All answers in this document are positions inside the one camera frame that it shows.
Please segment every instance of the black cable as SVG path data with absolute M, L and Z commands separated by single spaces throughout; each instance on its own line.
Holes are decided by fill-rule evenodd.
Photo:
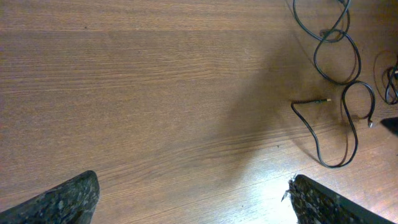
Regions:
M 345 109 L 345 111 L 346 111 L 347 118 L 348 118 L 349 124 L 350 124 L 350 126 L 351 126 L 351 129 L 353 130 L 353 134 L 354 134 L 354 138 L 355 138 L 355 147 L 354 147 L 353 154 L 351 155 L 350 159 L 349 159 L 347 162 L 343 163 L 343 164 L 338 164 L 338 165 L 330 166 L 330 165 L 326 164 L 326 163 L 323 161 L 317 135 L 315 134 L 315 132 L 313 131 L 313 129 L 311 128 L 311 126 L 309 125 L 309 123 L 304 119 L 304 117 L 303 117 L 303 116 L 295 109 L 295 107 L 294 107 L 294 105 L 296 105 L 296 104 L 323 103 L 323 102 L 330 101 L 330 100 L 329 100 L 329 99 L 322 99 L 322 100 L 294 101 L 294 102 L 292 102 L 292 104 L 291 104 L 291 107 L 292 107 L 294 113 L 303 121 L 303 123 L 306 125 L 306 127 L 308 128 L 308 130 L 310 130 L 310 132 L 311 132 L 311 134 L 312 134 L 312 136 L 313 136 L 313 138 L 314 138 L 314 140 L 315 140 L 315 144 L 316 144 L 316 146 L 317 146 L 317 154 L 318 154 L 319 162 L 320 162 L 323 166 L 325 166 L 325 167 L 327 167 L 327 168 L 339 168 L 339 167 L 343 167 L 343 166 L 348 165 L 348 164 L 354 159 L 354 156 L 355 156 L 355 154 L 356 154 L 356 151 L 358 150 L 358 136 L 356 135 L 356 129 L 355 129 L 353 120 L 351 119 L 351 115 L 349 114 L 349 111 L 348 111 L 348 108 L 347 108 L 347 105 L 346 105 L 346 99 L 345 99 L 345 98 L 346 98 L 346 93 L 347 93 L 348 89 L 349 89 L 351 86 L 355 85 L 355 84 L 364 85 L 364 86 L 368 89 L 369 94 L 371 95 L 371 109 L 370 109 L 369 113 L 368 113 L 364 118 L 367 118 L 367 119 L 368 119 L 368 126 L 369 126 L 370 128 L 373 126 L 373 122 L 372 122 L 371 118 L 372 118 L 372 114 L 373 114 L 373 112 L 374 112 L 374 107 L 375 107 L 375 105 L 376 105 L 376 99 L 375 99 L 375 97 L 374 97 L 373 89 L 372 89 L 371 86 L 369 86 L 369 84 L 367 84 L 367 83 L 365 83 L 365 82 L 353 81 L 353 82 L 351 82 L 349 85 L 346 86 L 346 88 L 345 88 L 344 91 L 343 91 L 343 94 L 341 95 L 341 101 L 343 102 L 344 109 Z
M 354 41 L 352 40 L 352 38 L 347 34 L 348 29 L 349 29 L 349 25 L 350 25 L 350 21 L 351 18 L 349 16 L 349 5 L 351 4 L 351 0 L 347 0 L 347 2 L 345 2 L 345 0 L 338 0 L 340 3 L 342 3 L 342 5 L 344 6 L 344 10 L 341 13 L 340 17 L 338 18 L 338 20 L 336 21 L 335 25 L 333 25 L 333 27 L 331 29 L 328 30 L 321 30 L 320 32 L 320 36 L 317 36 L 316 34 L 314 34 L 313 32 L 311 32 L 310 30 L 308 30 L 301 22 L 301 20 L 299 19 L 299 16 L 297 15 L 297 11 L 296 11 L 296 0 L 293 0 L 293 13 L 294 13 L 294 18 L 297 21 L 297 23 L 300 25 L 300 27 L 307 32 L 310 36 L 312 36 L 313 38 L 319 40 L 319 44 L 318 47 L 315 49 L 314 55 L 313 55 L 313 62 L 314 62 L 314 66 L 317 69 L 317 71 L 328 81 L 336 84 L 336 85 L 347 85 L 350 83 L 353 83 L 358 77 L 359 74 L 361 74 L 361 69 L 362 69 L 362 63 L 361 63 L 361 57 L 359 56 L 359 50 L 357 48 L 357 46 L 355 45 Z M 338 24 L 341 22 L 341 20 L 344 18 L 344 16 L 347 15 L 347 28 L 343 31 L 343 30 L 339 30 L 336 29 L 336 27 L 338 26 Z M 334 32 L 338 32 L 341 36 L 337 39 L 328 39 L 328 37 L 334 33 Z M 355 55 L 356 55 L 356 60 L 358 60 L 358 72 L 355 75 L 355 77 L 351 80 L 347 80 L 344 82 L 339 82 L 336 81 L 332 78 L 330 78 L 325 72 L 322 71 L 322 69 L 319 67 L 318 65 L 318 60 L 317 60 L 317 55 L 318 55 L 318 51 L 319 48 L 321 47 L 321 45 L 323 43 L 336 43 L 341 41 L 344 37 L 346 37 L 348 39 L 348 41 L 350 42 L 351 46 L 354 49 Z
M 387 78 L 388 78 L 388 84 L 386 87 L 386 93 L 384 94 L 384 101 L 388 105 L 394 105 L 398 103 L 398 91 L 397 88 L 393 82 L 394 79 L 398 80 L 398 61 L 394 67 L 391 67 L 387 70 Z M 394 95 L 392 100 L 389 100 L 390 98 L 390 89 L 394 91 Z

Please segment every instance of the wooden floor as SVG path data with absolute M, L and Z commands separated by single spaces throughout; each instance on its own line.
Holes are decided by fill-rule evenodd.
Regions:
M 359 149 L 326 169 L 290 109 L 292 100 L 332 98 L 298 109 L 327 162 L 342 160 L 353 134 L 341 115 L 343 86 L 312 65 L 318 42 L 295 22 L 291 0 L 4 0 L 0 75 L 0 211 L 86 170 L 101 198 L 93 223 L 295 223 L 280 202 L 305 174 L 398 222 L 398 138 L 382 127 L 381 74 L 398 51 L 397 1 L 354 0 L 349 35 L 359 80 L 376 92 L 369 129 L 355 120 Z M 318 33 L 342 8 L 300 0 Z M 349 42 L 321 47 L 321 67 L 344 80 Z M 351 114 L 370 106 L 347 94 Z

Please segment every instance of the granite-patterned object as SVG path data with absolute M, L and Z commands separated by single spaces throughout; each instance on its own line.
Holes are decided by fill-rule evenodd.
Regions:
M 100 197 L 94 171 L 86 171 L 0 213 L 0 223 L 89 224 Z
M 288 193 L 301 224 L 392 223 L 304 175 L 289 181 Z

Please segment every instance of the speckled black surface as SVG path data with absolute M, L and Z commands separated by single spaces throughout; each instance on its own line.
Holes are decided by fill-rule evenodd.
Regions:
M 87 224 L 99 197 L 97 176 L 89 170 L 0 213 L 0 223 Z
M 298 175 L 289 193 L 299 223 L 392 223 L 314 180 Z

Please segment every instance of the cable connector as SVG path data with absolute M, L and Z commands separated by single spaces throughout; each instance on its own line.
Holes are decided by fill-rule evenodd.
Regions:
M 373 121 L 368 120 L 368 127 L 369 127 L 369 128 L 373 128 Z
M 392 74 L 393 76 L 395 76 L 396 80 L 398 80 L 398 68 L 395 68 L 395 72 L 394 74 Z
M 331 99 L 322 99 L 322 100 L 315 100 L 314 103 L 323 103 L 323 102 L 329 102 Z

